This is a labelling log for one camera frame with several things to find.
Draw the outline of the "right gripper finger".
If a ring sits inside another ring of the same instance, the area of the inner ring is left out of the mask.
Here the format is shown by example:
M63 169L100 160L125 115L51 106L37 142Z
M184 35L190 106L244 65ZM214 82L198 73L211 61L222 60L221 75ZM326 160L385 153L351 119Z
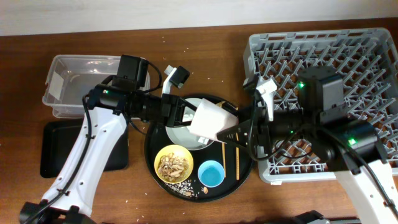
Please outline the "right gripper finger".
M249 108L244 107L244 108L237 108L235 105L231 104L228 101L224 101L222 104L222 108L228 112L230 112L233 115L248 115L249 114Z
M248 148L251 146L252 120L247 119L233 127L224 129L217 133L219 141L230 144L238 148Z

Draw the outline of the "pink cup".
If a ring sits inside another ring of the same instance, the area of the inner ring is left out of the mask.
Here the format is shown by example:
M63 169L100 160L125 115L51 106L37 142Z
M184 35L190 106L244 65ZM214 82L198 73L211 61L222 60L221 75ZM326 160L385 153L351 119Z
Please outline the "pink cup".
M202 99L192 119L190 134L221 142L217 134L239 123L238 117L216 104Z

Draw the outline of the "yellow bowl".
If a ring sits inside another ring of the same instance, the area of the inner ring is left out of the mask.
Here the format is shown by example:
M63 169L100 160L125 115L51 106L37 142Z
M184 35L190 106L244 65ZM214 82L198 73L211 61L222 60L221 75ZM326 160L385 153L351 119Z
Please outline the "yellow bowl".
M164 180L158 173L157 171L157 166L159 164L160 158L163 155L169 154L169 153L175 153L176 155L185 157L188 161L189 161L189 170L186 174L186 176L184 177L184 179L182 179L180 182L185 181L192 173L193 171L193 156L190 153L190 151L188 149L186 149L183 146L179 146L179 145L169 145L169 146L165 146L163 147L156 155L155 160L154 160L154 169L155 169L155 173L156 175L165 183L169 183L169 184L177 184L180 182L176 182L176 183L172 183L172 182L168 182L166 180Z

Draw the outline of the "peanut shells pile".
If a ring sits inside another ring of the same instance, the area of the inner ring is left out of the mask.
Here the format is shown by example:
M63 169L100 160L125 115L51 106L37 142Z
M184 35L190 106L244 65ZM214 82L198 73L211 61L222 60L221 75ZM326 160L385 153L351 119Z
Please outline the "peanut shells pile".
M166 181L180 182L189 170L189 161L175 153L163 155L157 166L159 175Z

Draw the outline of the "blue cup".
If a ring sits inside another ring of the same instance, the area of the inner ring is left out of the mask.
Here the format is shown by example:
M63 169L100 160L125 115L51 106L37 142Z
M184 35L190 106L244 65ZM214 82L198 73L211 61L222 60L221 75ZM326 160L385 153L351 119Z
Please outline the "blue cup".
M217 187L224 181L223 166L214 160L203 162L198 168L197 175L200 182L209 188Z

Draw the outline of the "white tissue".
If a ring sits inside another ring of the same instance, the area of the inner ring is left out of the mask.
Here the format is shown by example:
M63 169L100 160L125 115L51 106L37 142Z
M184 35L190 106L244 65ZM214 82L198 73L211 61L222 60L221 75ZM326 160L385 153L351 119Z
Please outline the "white tissue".
M182 121L183 121L183 122L192 121L193 117L194 117L194 114L184 114L184 115L183 115Z

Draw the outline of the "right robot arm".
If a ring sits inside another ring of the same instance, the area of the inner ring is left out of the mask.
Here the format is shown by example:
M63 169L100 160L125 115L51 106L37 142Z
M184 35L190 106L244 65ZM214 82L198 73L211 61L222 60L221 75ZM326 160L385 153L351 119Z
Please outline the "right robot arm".
M307 140L350 197L362 223L397 223L397 188L387 152L375 127L350 118L343 77L333 67L298 73L300 109L273 112L255 93L237 111L239 123L217 133L219 141L245 150L255 161L284 156L288 143Z

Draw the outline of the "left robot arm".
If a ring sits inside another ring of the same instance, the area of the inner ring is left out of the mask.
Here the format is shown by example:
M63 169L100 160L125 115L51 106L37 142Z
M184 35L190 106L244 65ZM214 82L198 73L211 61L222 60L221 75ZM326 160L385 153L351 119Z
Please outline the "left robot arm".
M144 58L122 55L116 74L83 96L85 116L72 150L40 203L24 204L20 223L92 223L99 180L132 118L170 128L190 125L183 120L183 113L185 108L196 110L196 106L170 92L172 86L183 87L190 72L182 66L168 66L167 78L157 84L162 94L154 96L150 90L143 90L151 65Z

